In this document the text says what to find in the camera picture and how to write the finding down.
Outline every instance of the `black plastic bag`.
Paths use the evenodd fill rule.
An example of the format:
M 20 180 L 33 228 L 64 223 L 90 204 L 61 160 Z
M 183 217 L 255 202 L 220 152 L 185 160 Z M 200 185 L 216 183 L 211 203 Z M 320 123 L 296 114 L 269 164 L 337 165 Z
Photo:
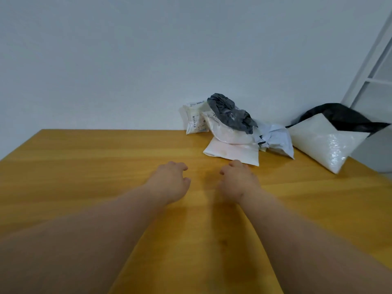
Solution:
M 305 112 L 297 123 L 316 114 L 322 113 L 327 120 L 339 131 L 354 131 L 370 133 L 369 136 L 389 126 L 389 123 L 372 122 L 354 109 L 341 103 L 326 103 Z
M 238 109 L 228 97 L 215 93 L 207 99 L 207 103 L 223 124 L 246 134 L 253 134 L 253 126 L 257 127 L 257 123 L 245 110 Z

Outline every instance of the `table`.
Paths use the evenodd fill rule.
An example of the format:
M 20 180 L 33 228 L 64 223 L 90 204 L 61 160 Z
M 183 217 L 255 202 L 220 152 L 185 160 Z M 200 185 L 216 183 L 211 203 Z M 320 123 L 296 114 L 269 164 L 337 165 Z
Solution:
M 243 212 L 215 191 L 228 162 L 202 152 L 211 133 L 41 130 L 0 161 L 0 236 L 76 212 L 183 161 L 188 194 L 147 229 L 111 293 L 281 293 Z M 392 184 L 348 159 L 338 175 L 295 151 L 252 167 L 283 203 L 392 267 Z

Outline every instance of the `wooden table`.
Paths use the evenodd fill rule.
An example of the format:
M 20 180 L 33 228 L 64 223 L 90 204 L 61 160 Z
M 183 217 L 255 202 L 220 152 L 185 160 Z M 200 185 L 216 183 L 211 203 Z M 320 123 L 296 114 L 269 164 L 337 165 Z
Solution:
M 42 130 L 0 161 L 0 236 L 99 203 L 183 161 L 188 194 L 148 228 L 112 293 L 281 293 L 251 224 L 215 192 L 228 161 L 210 133 Z M 335 175 L 300 151 L 259 154 L 265 189 L 392 267 L 392 184 L 348 159 Z

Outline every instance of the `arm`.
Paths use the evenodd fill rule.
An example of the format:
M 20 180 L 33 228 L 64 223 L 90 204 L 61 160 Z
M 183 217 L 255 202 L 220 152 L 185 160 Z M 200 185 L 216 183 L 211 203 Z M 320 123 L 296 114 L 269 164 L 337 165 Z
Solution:
M 188 191 L 184 163 L 160 165 L 147 183 L 78 214 L 0 242 L 3 293 L 107 293 L 158 212 Z
M 285 293 L 390 293 L 392 272 L 371 256 L 287 210 L 247 165 L 221 170 L 223 195 L 241 206 Z

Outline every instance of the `pile of plastic bags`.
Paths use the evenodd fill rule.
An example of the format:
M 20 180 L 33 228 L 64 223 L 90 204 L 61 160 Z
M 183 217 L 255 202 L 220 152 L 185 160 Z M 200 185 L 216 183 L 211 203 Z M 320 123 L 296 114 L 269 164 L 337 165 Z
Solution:
M 187 134 L 208 130 L 213 133 L 213 139 L 203 151 L 208 156 L 259 166 L 259 150 L 269 148 L 294 158 L 290 134 L 284 126 L 256 122 L 222 94 L 186 104 L 184 109 L 188 116 Z

